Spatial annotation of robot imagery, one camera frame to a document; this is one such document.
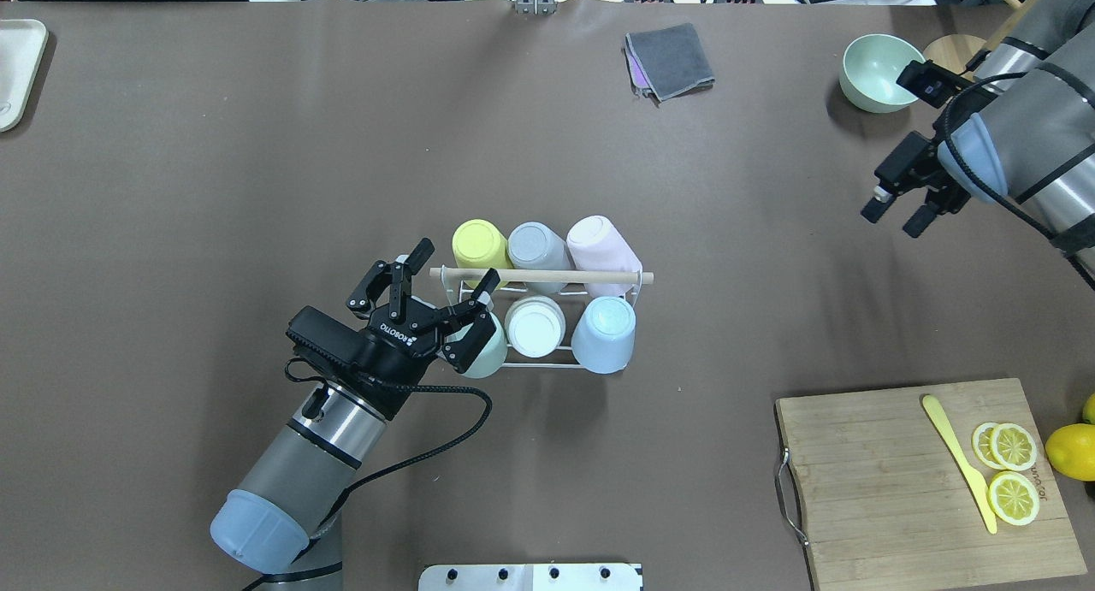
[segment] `light green cup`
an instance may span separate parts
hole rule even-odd
[[[489,378],[494,375],[496,370],[502,369],[503,363],[506,361],[506,333],[502,329],[502,323],[495,315],[491,314],[491,321],[494,322],[494,334],[491,335],[491,340],[483,346],[479,357],[472,362],[472,366],[464,371],[465,378],[472,378],[472,380],[482,380],[482,378]],[[450,341],[459,341],[464,338],[464,335],[472,329],[471,325],[464,326],[459,331],[459,333],[451,335],[449,337]]]
[[[863,35],[844,49],[840,89],[861,111],[898,112],[917,100],[897,84],[911,60],[924,61],[911,43],[884,33]]]

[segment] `robotiq logo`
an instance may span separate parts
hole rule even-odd
[[[413,346],[414,343],[418,340],[418,337],[407,337],[407,335],[404,335],[403,333],[400,333],[400,331],[392,328],[391,326],[387,325],[387,323],[381,323],[380,329],[389,335],[392,335],[392,337],[399,338],[399,340],[406,343],[407,346]]]

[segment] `lemon slice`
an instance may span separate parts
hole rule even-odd
[[[995,422],[986,422],[973,429],[973,454],[990,470],[1003,470],[1004,466],[998,463],[996,457],[992,454],[992,440],[990,438],[992,429],[995,428]]]
[[[989,432],[989,448],[1005,470],[1025,472],[1038,459],[1038,445],[1028,431],[1018,425],[1003,422]]]
[[[1000,472],[989,483],[989,506],[1005,523],[1028,525],[1038,515],[1038,490],[1023,474]]]

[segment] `gray cup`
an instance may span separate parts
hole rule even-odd
[[[508,243],[509,260],[525,270],[574,270],[566,243],[548,225],[529,221],[514,229]],[[566,283],[526,283],[538,294],[555,294]]]

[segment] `white tray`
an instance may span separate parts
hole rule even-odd
[[[38,21],[0,21],[0,131],[23,118],[49,31]]]

